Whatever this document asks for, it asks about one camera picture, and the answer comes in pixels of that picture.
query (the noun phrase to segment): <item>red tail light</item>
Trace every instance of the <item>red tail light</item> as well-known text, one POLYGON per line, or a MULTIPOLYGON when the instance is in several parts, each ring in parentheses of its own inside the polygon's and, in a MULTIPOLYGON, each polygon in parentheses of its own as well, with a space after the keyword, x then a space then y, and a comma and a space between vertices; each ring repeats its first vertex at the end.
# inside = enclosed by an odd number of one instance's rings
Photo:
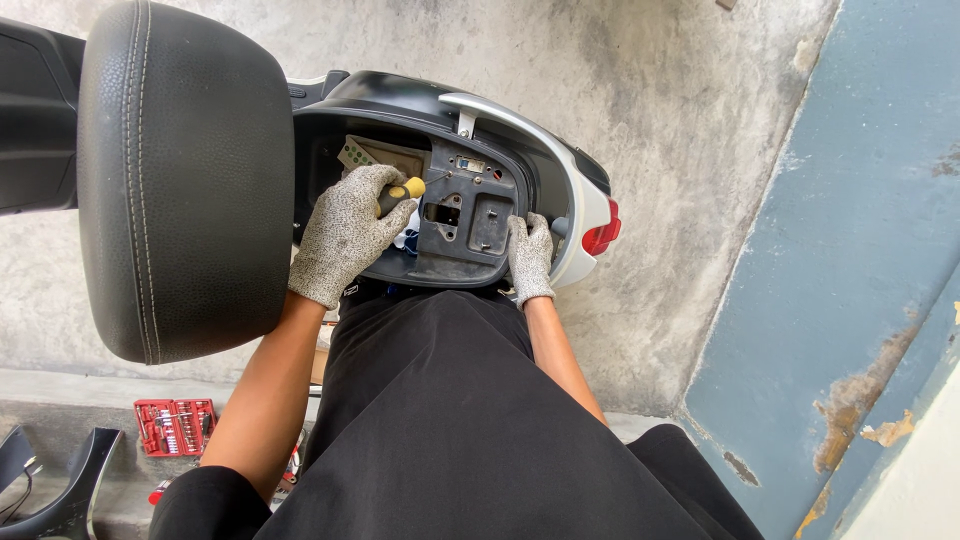
POLYGON ((620 219, 617 217, 619 207, 614 199, 607 197, 607 200, 610 201, 610 223, 590 229, 584 234, 584 251, 594 257, 607 251, 610 243, 620 235, 620 219))

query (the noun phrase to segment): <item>green dot sticker sheet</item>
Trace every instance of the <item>green dot sticker sheet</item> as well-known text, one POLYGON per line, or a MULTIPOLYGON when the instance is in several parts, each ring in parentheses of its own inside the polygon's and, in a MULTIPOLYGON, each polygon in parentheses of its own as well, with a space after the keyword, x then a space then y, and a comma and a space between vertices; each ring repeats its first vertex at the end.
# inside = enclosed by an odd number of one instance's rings
POLYGON ((379 163, 379 161, 375 160, 373 156, 367 152, 366 148, 357 144, 357 141, 354 140, 352 136, 347 135, 344 139, 344 145, 340 148, 340 154, 337 155, 337 159, 347 168, 347 171, 352 171, 363 165, 379 163))

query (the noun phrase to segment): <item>wire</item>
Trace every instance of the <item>wire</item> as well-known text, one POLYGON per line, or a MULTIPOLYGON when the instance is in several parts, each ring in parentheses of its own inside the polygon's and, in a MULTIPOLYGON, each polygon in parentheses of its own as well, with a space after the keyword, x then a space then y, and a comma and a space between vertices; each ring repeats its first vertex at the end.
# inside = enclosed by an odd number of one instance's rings
POLYGON ((0 525, 6 525, 6 524, 7 524, 7 522, 10 520, 10 518, 13 517, 13 514, 15 514, 16 511, 20 509, 20 506, 22 506, 22 505, 27 501, 27 498, 30 497, 30 492, 34 490, 34 477, 33 477, 33 475, 31 475, 31 474, 30 474, 30 471, 28 471, 27 469, 24 469, 23 472, 24 472, 24 474, 27 475, 27 491, 23 492, 23 496, 20 497, 20 499, 18 499, 17 501, 14 501, 13 503, 11 503, 9 506, 7 506, 6 508, 4 508, 3 510, 0 510, 0 514, 3 514, 3 513, 6 512, 7 510, 9 510, 9 509, 11 508, 11 506, 13 506, 14 504, 16 504, 16 507, 13 509, 13 512, 11 512, 10 515, 7 516, 7 519, 3 520, 3 523, 0 523, 0 525))

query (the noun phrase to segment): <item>hand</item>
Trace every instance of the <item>hand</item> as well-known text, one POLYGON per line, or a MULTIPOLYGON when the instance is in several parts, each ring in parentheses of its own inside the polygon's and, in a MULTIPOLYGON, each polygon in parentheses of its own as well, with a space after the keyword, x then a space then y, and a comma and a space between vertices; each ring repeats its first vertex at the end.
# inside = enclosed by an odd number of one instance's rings
POLYGON ((380 257, 417 210, 417 201, 401 201, 376 219, 383 186, 405 181, 390 165, 365 165, 325 191, 290 265, 290 290, 335 309, 344 288, 380 257))
POLYGON ((527 212, 527 220, 512 215, 507 218, 510 227, 510 245, 507 257, 510 273, 514 276, 516 306, 523 311, 523 303, 537 296, 557 298, 550 288, 550 262, 553 258, 553 239, 546 218, 527 212), (527 233, 527 224, 533 230, 527 233))

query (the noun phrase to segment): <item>red toolbox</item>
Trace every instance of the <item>red toolbox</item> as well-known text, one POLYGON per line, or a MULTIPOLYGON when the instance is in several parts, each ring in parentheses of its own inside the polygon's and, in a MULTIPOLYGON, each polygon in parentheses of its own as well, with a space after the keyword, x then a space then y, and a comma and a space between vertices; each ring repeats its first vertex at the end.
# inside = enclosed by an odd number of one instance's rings
POLYGON ((139 400, 133 412, 147 457, 201 455, 217 424, 209 399, 139 400))

